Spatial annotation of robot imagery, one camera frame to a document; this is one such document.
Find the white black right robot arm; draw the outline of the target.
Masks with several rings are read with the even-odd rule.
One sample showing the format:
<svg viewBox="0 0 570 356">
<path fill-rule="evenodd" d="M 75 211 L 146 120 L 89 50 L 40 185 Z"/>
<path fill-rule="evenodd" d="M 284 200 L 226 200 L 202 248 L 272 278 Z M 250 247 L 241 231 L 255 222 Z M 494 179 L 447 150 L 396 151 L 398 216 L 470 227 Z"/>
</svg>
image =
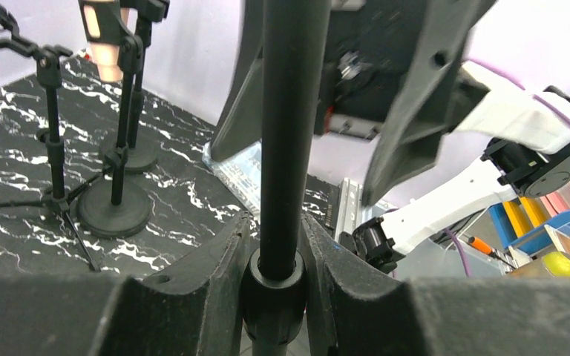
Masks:
<svg viewBox="0 0 570 356">
<path fill-rule="evenodd" d="M 262 145 L 261 267 L 293 270 L 313 135 L 378 139 L 361 190 L 376 204 L 436 163 L 441 139 L 492 140 L 462 173 L 360 225 L 361 259 L 395 268 L 429 236 L 483 208 L 541 197 L 570 180 L 570 101 L 476 60 L 469 33 L 490 1 L 246 1 L 233 86 L 210 146 L 215 162 Z"/>
</svg>

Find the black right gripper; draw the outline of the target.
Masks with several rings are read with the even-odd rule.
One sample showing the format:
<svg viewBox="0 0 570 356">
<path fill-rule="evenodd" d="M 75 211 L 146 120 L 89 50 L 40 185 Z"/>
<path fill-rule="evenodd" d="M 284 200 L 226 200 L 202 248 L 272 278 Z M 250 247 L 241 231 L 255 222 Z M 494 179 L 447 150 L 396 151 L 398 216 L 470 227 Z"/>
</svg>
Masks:
<svg viewBox="0 0 570 356">
<path fill-rule="evenodd" d="M 493 4 L 332 2 L 314 133 L 371 140 L 381 132 L 362 205 L 436 164 L 469 33 Z M 232 86 L 210 147 L 216 162 L 261 137 L 263 1 L 242 5 Z"/>
</svg>

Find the black round-base microphone stand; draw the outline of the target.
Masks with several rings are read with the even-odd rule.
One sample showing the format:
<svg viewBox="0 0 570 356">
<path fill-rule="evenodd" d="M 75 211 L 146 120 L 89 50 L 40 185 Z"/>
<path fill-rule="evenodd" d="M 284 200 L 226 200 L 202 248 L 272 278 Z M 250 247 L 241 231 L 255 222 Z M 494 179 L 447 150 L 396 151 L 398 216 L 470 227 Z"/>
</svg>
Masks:
<svg viewBox="0 0 570 356">
<path fill-rule="evenodd" d="M 266 1 L 260 246 L 241 283 L 254 355 L 285 355 L 307 302 L 301 214 L 331 4 Z"/>
</svg>

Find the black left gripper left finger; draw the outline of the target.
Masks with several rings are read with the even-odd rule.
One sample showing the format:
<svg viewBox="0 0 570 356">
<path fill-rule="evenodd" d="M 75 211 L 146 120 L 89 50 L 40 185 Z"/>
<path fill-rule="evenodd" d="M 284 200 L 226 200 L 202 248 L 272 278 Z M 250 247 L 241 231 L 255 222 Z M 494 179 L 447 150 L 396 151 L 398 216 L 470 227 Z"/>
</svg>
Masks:
<svg viewBox="0 0 570 356">
<path fill-rule="evenodd" d="M 146 278 L 113 278 L 87 355 L 236 355 L 250 220 L 236 214 L 210 241 Z"/>
</svg>

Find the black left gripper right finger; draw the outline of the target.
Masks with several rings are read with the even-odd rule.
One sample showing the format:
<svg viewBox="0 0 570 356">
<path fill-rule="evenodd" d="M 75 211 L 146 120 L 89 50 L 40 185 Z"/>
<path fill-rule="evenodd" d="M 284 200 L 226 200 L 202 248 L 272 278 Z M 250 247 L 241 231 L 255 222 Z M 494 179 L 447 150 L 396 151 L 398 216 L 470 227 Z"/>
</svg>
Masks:
<svg viewBox="0 0 570 356">
<path fill-rule="evenodd" d="M 401 282 L 301 228 L 313 355 L 570 355 L 570 280 Z"/>
</svg>

